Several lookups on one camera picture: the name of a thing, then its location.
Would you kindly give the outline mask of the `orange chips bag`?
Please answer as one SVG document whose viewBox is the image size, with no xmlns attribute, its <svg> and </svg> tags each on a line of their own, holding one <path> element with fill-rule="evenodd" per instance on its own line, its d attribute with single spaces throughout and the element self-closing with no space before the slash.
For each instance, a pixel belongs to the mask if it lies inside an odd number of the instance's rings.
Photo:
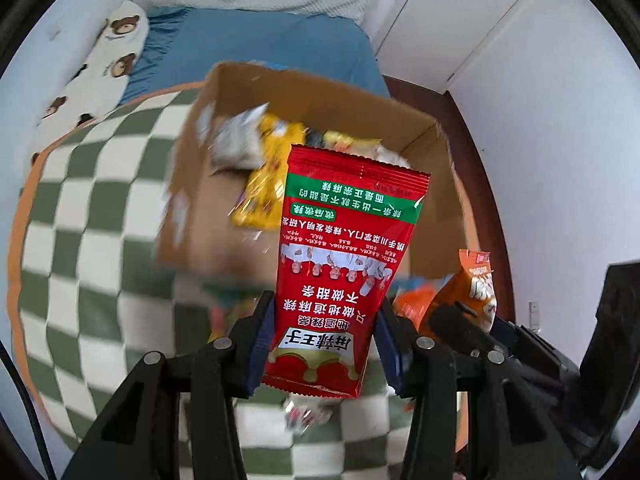
<svg viewBox="0 0 640 480">
<path fill-rule="evenodd" d="M 489 252 L 460 249 L 456 272 L 427 280 L 413 288 L 400 288 L 393 301 L 396 314 L 408 318 L 421 336 L 437 339 L 428 321 L 441 306 L 462 305 L 462 314 L 483 332 L 494 324 L 498 301 Z"/>
</svg>

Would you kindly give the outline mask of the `red spicy strip packet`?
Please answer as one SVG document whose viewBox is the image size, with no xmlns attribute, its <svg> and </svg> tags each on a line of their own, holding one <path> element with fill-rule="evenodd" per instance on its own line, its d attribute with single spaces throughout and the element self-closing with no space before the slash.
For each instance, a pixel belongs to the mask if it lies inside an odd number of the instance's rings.
<svg viewBox="0 0 640 480">
<path fill-rule="evenodd" d="M 293 145 L 264 384 L 303 396 L 359 396 L 376 314 L 410 245 L 430 179 Z"/>
</svg>

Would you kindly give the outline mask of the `grey snack packet with barcode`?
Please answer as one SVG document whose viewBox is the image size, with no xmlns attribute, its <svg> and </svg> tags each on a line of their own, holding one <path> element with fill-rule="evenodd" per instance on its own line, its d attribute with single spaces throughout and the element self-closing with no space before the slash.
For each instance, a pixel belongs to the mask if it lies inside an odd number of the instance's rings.
<svg viewBox="0 0 640 480">
<path fill-rule="evenodd" d="M 224 170 L 255 170 L 265 161 L 259 126 L 268 104 L 224 120 L 212 143 L 213 172 Z"/>
</svg>

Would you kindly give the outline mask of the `green white checkered blanket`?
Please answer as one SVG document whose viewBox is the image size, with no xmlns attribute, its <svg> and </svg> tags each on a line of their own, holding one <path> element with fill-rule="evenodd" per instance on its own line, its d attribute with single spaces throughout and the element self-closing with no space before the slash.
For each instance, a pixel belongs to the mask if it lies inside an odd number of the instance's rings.
<svg viewBox="0 0 640 480">
<path fill-rule="evenodd" d="M 428 172 L 401 275 L 441 278 L 478 241 L 439 121 L 319 76 L 219 66 L 157 90 L 45 148 L 18 202 L 8 312 L 32 400 L 77 451 L 142 354 L 197 349 L 206 310 L 276 277 L 277 234 L 234 226 L 245 180 L 210 170 L 212 121 L 265 105 L 308 127 L 378 139 Z"/>
</svg>

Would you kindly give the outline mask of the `colourful gumball candy bag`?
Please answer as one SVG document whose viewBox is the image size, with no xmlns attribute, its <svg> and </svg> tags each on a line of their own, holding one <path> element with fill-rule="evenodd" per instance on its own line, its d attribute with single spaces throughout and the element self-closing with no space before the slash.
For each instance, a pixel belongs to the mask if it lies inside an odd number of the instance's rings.
<svg viewBox="0 0 640 480">
<path fill-rule="evenodd" d="M 328 404 L 314 396 L 290 393 L 282 403 L 285 428 L 292 434 L 303 434 L 313 426 L 325 425 L 332 417 Z"/>
</svg>

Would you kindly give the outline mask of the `yellow snack bag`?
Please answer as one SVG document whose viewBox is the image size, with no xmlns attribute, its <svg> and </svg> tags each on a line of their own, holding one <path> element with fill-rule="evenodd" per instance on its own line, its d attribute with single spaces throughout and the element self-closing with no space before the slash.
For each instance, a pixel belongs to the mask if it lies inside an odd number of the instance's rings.
<svg viewBox="0 0 640 480">
<path fill-rule="evenodd" d="M 248 177 L 231 221 L 239 228 L 271 230 L 280 226 L 288 155 L 294 144 L 305 144 L 306 127 L 266 113 L 258 124 L 264 163 Z"/>
</svg>

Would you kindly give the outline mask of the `cardboard milk carton box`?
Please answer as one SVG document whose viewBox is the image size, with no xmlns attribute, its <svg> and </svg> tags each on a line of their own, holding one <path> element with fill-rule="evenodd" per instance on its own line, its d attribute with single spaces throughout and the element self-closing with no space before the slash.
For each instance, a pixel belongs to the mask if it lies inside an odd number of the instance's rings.
<svg viewBox="0 0 640 480">
<path fill-rule="evenodd" d="M 342 252 L 362 247 L 401 272 L 440 278 L 457 269 L 463 249 L 480 244 L 448 136 L 430 115 L 350 84 L 245 63 L 217 64 L 175 94 L 189 104 L 176 128 L 156 239 L 163 266 L 271 283 L 280 245 L 305 243 Z M 247 177 L 217 170 L 212 145 L 226 119 L 258 106 L 293 126 L 378 139 L 407 166 L 296 143 L 284 158 L 291 189 L 274 208 L 276 224 L 250 240 L 231 220 Z"/>
</svg>

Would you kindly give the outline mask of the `white door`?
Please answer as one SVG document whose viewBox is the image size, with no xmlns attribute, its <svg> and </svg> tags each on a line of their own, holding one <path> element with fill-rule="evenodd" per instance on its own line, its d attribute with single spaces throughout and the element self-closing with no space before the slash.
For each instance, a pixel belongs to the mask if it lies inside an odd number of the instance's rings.
<svg viewBox="0 0 640 480">
<path fill-rule="evenodd" d="M 383 75 L 442 93 L 518 0 L 407 0 L 378 49 Z"/>
</svg>

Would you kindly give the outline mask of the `white bear print pillow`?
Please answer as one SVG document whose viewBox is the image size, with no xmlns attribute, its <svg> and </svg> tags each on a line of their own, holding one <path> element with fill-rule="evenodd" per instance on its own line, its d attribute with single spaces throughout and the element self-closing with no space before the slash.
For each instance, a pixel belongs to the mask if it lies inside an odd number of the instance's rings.
<svg viewBox="0 0 640 480">
<path fill-rule="evenodd" d="M 85 61 L 40 119 L 30 157 L 70 130 L 114 110 L 148 33 L 149 19 L 137 3 L 126 0 L 112 12 Z"/>
</svg>

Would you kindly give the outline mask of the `blue bed sheet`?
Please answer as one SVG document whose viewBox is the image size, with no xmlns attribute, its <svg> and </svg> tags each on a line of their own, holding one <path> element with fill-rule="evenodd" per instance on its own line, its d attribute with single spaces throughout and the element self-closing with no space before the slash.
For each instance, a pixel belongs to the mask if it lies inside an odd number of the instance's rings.
<svg viewBox="0 0 640 480">
<path fill-rule="evenodd" d="M 349 18 L 165 6 L 149 10 L 148 19 L 122 104 L 201 81 L 220 62 L 298 70 L 390 95 L 369 37 Z"/>
</svg>

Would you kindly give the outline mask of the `wall power socket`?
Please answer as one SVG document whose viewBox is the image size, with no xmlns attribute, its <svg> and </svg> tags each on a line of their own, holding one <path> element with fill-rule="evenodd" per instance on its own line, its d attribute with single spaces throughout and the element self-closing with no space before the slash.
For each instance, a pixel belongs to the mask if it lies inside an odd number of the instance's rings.
<svg viewBox="0 0 640 480">
<path fill-rule="evenodd" d="M 529 314 L 529 329 L 534 333 L 540 332 L 540 307 L 538 301 L 529 301 L 528 303 Z"/>
</svg>

